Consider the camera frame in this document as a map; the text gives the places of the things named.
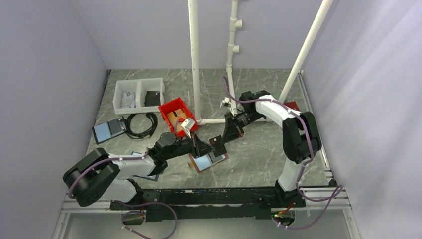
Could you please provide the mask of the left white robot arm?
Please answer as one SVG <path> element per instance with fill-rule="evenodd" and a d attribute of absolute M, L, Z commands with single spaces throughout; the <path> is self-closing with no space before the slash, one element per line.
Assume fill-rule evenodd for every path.
<path fill-rule="evenodd" d="M 162 173 L 167 161 L 178 156 L 194 158 L 215 151 L 215 147 L 192 133 L 181 139 L 172 133 L 163 133 L 152 148 L 141 155 L 116 155 L 96 148 L 72 166 L 63 175 L 68 197 L 86 207 L 98 200 L 118 200 L 130 209 L 142 205 L 143 195 L 134 176 L 154 176 Z"/>

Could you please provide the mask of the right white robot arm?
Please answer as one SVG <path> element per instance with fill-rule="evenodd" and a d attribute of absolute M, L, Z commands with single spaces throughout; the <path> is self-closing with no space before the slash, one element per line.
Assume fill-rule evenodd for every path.
<path fill-rule="evenodd" d="M 244 127 L 260 118 L 270 119 L 282 129 L 283 151 L 287 160 L 275 183 L 274 200 L 277 205 L 285 207 L 298 194 L 306 164 L 322 148 L 315 117 L 309 111 L 302 113 L 286 106 L 265 90 L 244 92 L 237 102 L 241 103 L 243 111 L 237 115 L 225 114 L 222 143 L 241 138 Z"/>

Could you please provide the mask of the brown leather card holder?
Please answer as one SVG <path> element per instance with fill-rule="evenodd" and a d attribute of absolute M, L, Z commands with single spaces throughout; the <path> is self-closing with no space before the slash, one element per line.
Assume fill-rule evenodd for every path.
<path fill-rule="evenodd" d="M 217 165 L 218 163 L 224 162 L 225 160 L 228 159 L 227 154 L 223 154 L 223 155 L 215 157 L 213 152 L 205 156 L 198 157 L 198 158 L 193 158 L 190 154 L 188 156 L 189 156 L 189 159 L 191 160 L 191 162 L 189 163 L 189 166 L 195 168 L 197 173 L 201 173 Z"/>

